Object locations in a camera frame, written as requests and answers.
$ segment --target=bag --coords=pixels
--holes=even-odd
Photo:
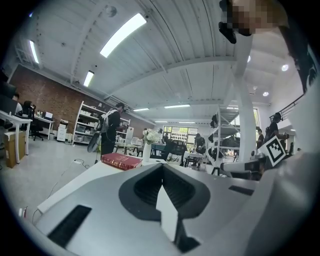
[[[182,155],[169,153],[166,158],[166,162],[172,165],[179,166],[181,164],[181,161],[182,161]]]
[[[270,134],[270,126],[269,126],[269,127],[267,127],[267,128],[265,129],[265,137],[264,137],[264,142],[263,142],[263,144],[265,144],[266,142],[268,142],[268,141],[270,140],[270,138],[271,138],[271,134]]]
[[[106,133],[109,129],[109,116],[116,112],[116,109],[110,110],[108,113],[101,115],[102,122],[100,122],[101,125],[101,133]]]

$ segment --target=floor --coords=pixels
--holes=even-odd
[[[56,140],[29,140],[29,155],[24,156],[14,168],[6,167],[4,150],[0,150],[0,184],[4,189],[14,212],[27,207],[26,218],[32,220],[37,206],[50,195],[54,194],[68,182],[83,173],[86,168],[94,165],[95,152],[88,153],[83,145],[69,145]],[[201,164],[199,171],[211,174],[212,165]],[[34,220],[40,216],[37,211]]]

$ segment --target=shelf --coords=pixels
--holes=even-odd
[[[74,143],[89,144],[87,141],[74,141]]]
[[[89,124],[84,123],[84,122],[76,122],[76,123],[77,123],[77,125],[82,125],[82,126],[87,126],[87,127],[95,128],[94,126],[89,125]]]
[[[75,131],[76,134],[82,134],[82,135],[86,135],[86,136],[93,136],[93,134],[88,134],[88,133],[84,133],[84,132],[81,132],[81,131]]]
[[[79,117],[85,117],[85,118],[91,118],[93,120],[99,120],[98,118],[94,117],[94,116],[90,116],[90,115],[85,115],[85,114],[79,114]]]
[[[82,109],[90,110],[90,111],[93,111],[93,112],[96,112],[96,113],[106,114],[106,112],[104,112],[102,110],[96,109],[96,108],[94,108],[92,106],[88,106],[88,105],[85,105],[85,104],[82,105]]]

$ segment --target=table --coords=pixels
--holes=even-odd
[[[165,151],[166,144],[161,143],[152,143],[151,144],[151,150],[153,150],[153,154],[157,155],[157,150],[159,151]]]
[[[116,145],[115,152],[117,153],[119,147],[123,147],[124,148],[124,153],[123,153],[124,155],[127,154],[127,149],[128,148],[136,148],[137,147],[137,145],[128,144],[128,143],[122,143],[122,142],[116,142],[115,145]]]
[[[52,130],[53,130],[53,123],[54,123],[54,121],[50,121],[50,120],[48,120],[48,119],[45,119],[45,118],[42,118],[42,117],[40,117],[40,116],[34,116],[34,118],[35,119],[38,119],[38,120],[40,120],[40,121],[42,121],[42,122],[45,122],[45,123],[48,123],[49,124],[49,131],[48,131],[48,140],[50,140],[50,132],[51,132],[51,127],[52,127]]]
[[[154,165],[154,164],[166,164],[167,162],[163,159],[149,159],[149,162],[142,161],[143,166]],[[70,195],[72,192],[76,191],[78,188],[82,187],[84,184],[91,182],[95,179],[109,176],[112,174],[117,174],[122,172],[121,169],[115,168],[113,166],[107,165],[101,161],[96,163],[94,166],[90,167],[88,170],[80,174],[75,179],[71,180],[67,185],[59,189],[52,196],[47,198],[44,202],[37,206],[37,209],[43,214],[51,206],[64,199],[66,196]]]
[[[203,157],[204,157],[203,154],[200,154],[197,152],[194,152],[194,153],[190,153],[188,151],[184,152],[184,155],[183,155],[184,167],[188,167],[190,158],[203,158]]]
[[[10,115],[2,110],[0,110],[0,119],[9,120],[15,125],[15,161],[17,164],[20,164],[19,158],[19,129],[20,125],[27,124],[26,134],[25,134],[25,154],[29,155],[29,131],[31,119],[23,119],[14,115]]]

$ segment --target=ceiling light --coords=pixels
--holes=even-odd
[[[177,106],[165,106],[165,109],[174,109],[174,108],[185,108],[185,107],[190,107],[190,104],[187,105],[177,105]]]
[[[94,74],[95,74],[95,73],[93,73],[92,71],[90,71],[90,70],[88,71],[88,73],[86,74],[84,83],[83,83],[83,85],[84,85],[85,87],[88,87],[88,86],[89,86],[91,79],[94,77]]]
[[[105,46],[100,51],[100,54],[104,57],[108,57],[109,54],[136,29],[140,28],[142,25],[146,24],[147,21],[142,17],[140,13],[129,19],[120,29],[115,32],[115,34],[110,38],[110,40],[105,44]]]
[[[37,54],[36,54],[35,43],[33,41],[31,41],[31,40],[29,40],[29,43],[30,43],[30,47],[31,47],[31,51],[32,51],[32,55],[33,55],[34,61],[39,64],[38,57],[37,57]]]
[[[149,110],[149,108],[140,108],[140,109],[134,109],[133,111],[136,111],[136,112],[138,112],[138,111],[145,111],[145,110]]]
[[[289,68],[289,65],[285,64],[282,66],[282,71],[287,71]]]

